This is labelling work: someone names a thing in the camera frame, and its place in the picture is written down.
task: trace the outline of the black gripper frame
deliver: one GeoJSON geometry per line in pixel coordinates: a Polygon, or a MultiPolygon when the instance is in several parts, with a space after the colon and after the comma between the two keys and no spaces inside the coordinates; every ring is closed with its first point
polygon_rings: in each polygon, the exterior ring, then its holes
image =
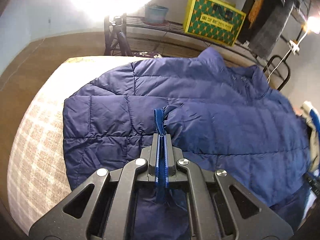
{"type": "MultiPolygon", "coordinates": [[[[288,240],[291,227],[223,170],[185,161],[167,136],[169,187],[186,193],[192,240],[288,240]]],[[[155,187],[156,149],[122,169],[99,169],[30,229],[33,240],[129,240],[134,233],[139,188],[155,187]]]]}

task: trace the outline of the blue strap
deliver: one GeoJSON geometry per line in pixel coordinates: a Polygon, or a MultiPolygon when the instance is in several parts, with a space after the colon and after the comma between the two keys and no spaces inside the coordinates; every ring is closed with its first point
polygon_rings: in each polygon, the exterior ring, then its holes
{"type": "Polygon", "coordinates": [[[169,184],[168,178],[168,154],[167,154],[167,141],[164,129],[164,112],[163,109],[155,109],[155,122],[158,132],[158,145],[156,156],[156,202],[164,203],[166,188],[169,184]]]}
{"type": "Polygon", "coordinates": [[[163,126],[163,119],[164,119],[164,112],[163,109],[155,109],[155,121],[156,121],[156,127],[157,127],[157,132],[160,134],[161,137],[165,135],[165,129],[163,126]]]}

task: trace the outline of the green patterned box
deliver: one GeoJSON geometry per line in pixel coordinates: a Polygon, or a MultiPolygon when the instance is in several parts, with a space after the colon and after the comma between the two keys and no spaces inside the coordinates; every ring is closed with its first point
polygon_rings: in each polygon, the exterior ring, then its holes
{"type": "Polygon", "coordinates": [[[246,14],[225,0],[188,0],[185,33],[233,46],[246,14]]]}

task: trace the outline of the brown floor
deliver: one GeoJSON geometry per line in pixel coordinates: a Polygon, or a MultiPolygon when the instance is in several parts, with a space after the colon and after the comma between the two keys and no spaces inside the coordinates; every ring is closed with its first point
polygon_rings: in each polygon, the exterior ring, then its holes
{"type": "MultiPolygon", "coordinates": [[[[150,41],[129,39],[129,43],[132,50],[153,51],[157,47],[156,51],[168,56],[196,57],[199,54],[191,49],[158,45],[150,41]]],[[[30,102],[61,63],[70,57],[103,55],[104,49],[102,32],[68,34],[34,41],[17,55],[0,76],[0,199],[7,209],[9,209],[7,167],[11,146],[30,102]]]]}

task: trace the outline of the silver bolt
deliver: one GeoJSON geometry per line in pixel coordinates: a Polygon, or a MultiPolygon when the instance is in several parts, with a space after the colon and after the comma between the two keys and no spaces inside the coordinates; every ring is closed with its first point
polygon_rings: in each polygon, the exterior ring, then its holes
{"type": "Polygon", "coordinates": [[[216,172],[219,177],[225,177],[227,175],[227,172],[223,169],[217,170],[216,172]]]}
{"type": "Polygon", "coordinates": [[[139,166],[142,166],[146,163],[146,160],[143,158],[138,158],[138,159],[136,159],[135,163],[139,166]]]}
{"type": "Polygon", "coordinates": [[[108,174],[108,170],[105,168],[101,168],[97,170],[97,175],[100,177],[106,176],[108,174]]]}
{"type": "Polygon", "coordinates": [[[182,159],[178,160],[178,163],[180,165],[188,165],[189,164],[189,160],[185,159],[185,158],[182,158],[182,159]]]}

